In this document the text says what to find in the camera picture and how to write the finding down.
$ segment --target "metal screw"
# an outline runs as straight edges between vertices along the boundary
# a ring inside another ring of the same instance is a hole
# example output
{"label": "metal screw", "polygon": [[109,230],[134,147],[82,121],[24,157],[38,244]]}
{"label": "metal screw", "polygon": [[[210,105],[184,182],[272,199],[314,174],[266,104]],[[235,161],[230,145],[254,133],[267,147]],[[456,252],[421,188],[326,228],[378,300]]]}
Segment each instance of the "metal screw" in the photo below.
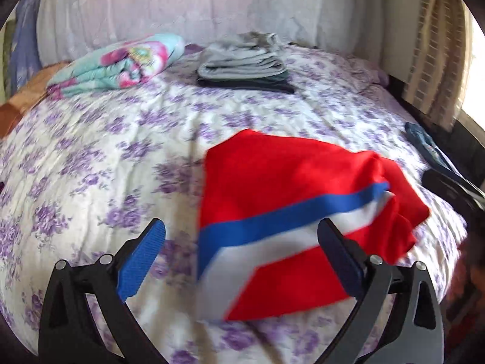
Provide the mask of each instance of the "metal screw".
{"label": "metal screw", "polygon": [[419,271],[426,271],[426,264],[423,263],[422,261],[417,261],[416,262],[416,268],[419,270]]}
{"label": "metal screw", "polygon": [[373,254],[371,257],[370,257],[370,262],[372,264],[375,264],[375,265],[381,265],[382,264],[382,257],[376,255],[376,254]]}
{"label": "metal screw", "polygon": [[103,265],[108,265],[113,260],[113,256],[111,254],[103,254],[99,258],[99,262]]}
{"label": "metal screw", "polygon": [[56,269],[64,269],[66,266],[66,262],[65,260],[59,260],[57,263],[56,263]]}

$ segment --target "beige patterned curtain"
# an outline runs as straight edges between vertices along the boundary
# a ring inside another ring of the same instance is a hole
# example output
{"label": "beige patterned curtain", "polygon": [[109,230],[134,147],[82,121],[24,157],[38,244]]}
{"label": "beige patterned curtain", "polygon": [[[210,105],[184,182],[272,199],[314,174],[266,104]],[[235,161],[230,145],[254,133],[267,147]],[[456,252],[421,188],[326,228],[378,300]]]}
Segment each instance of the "beige patterned curtain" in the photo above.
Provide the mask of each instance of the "beige patterned curtain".
{"label": "beige patterned curtain", "polygon": [[471,63],[471,14],[462,0],[421,0],[418,36],[404,99],[451,131]]}

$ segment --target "black garment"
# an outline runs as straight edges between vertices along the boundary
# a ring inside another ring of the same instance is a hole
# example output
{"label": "black garment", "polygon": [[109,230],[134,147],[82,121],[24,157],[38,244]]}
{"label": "black garment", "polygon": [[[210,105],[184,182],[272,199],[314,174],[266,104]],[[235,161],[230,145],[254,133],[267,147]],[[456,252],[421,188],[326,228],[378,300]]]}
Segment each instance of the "black garment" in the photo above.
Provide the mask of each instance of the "black garment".
{"label": "black garment", "polygon": [[285,71],[279,75],[258,79],[206,79],[199,76],[197,79],[197,84],[202,87],[216,87],[236,90],[261,90],[266,92],[295,94],[295,88],[287,81],[288,76],[288,71]]}

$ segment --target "blue gripper pad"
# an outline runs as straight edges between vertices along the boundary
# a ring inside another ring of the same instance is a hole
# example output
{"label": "blue gripper pad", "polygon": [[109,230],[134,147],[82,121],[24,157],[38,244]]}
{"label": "blue gripper pad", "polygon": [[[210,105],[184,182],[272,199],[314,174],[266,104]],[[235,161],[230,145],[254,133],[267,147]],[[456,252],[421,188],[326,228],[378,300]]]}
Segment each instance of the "blue gripper pad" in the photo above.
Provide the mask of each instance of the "blue gripper pad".
{"label": "blue gripper pad", "polygon": [[138,292],[143,279],[165,243],[165,225],[161,220],[153,219],[147,228],[148,232],[142,233],[145,235],[140,243],[118,271],[116,291],[123,302]]}
{"label": "blue gripper pad", "polygon": [[333,231],[324,219],[318,224],[317,236],[318,243],[325,252],[345,292],[351,297],[357,298],[357,300],[362,298],[364,295],[364,271],[358,264],[358,260],[346,247],[345,238],[340,231]]}

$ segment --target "floral bed sheet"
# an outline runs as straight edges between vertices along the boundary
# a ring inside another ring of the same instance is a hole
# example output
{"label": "floral bed sheet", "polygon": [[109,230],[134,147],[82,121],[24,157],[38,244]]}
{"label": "floral bed sheet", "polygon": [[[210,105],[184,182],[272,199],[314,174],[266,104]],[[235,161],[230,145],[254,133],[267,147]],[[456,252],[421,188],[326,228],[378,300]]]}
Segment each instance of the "floral bed sheet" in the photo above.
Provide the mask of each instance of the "floral bed sheet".
{"label": "floral bed sheet", "polygon": [[[195,54],[141,87],[46,99],[23,118],[0,146],[0,312],[25,346],[37,352],[57,260],[94,262],[158,217],[167,226],[166,244],[127,304],[169,362],[313,362],[353,299],[249,323],[193,317],[204,155],[248,127],[396,160],[432,210],[401,263],[424,261],[443,297],[466,232],[450,206],[420,185],[427,166],[403,134],[412,118],[369,63],[296,46],[287,52],[295,95],[199,88]],[[105,344],[119,353],[97,302],[88,301]],[[376,345],[389,312],[388,302],[363,353]]]}

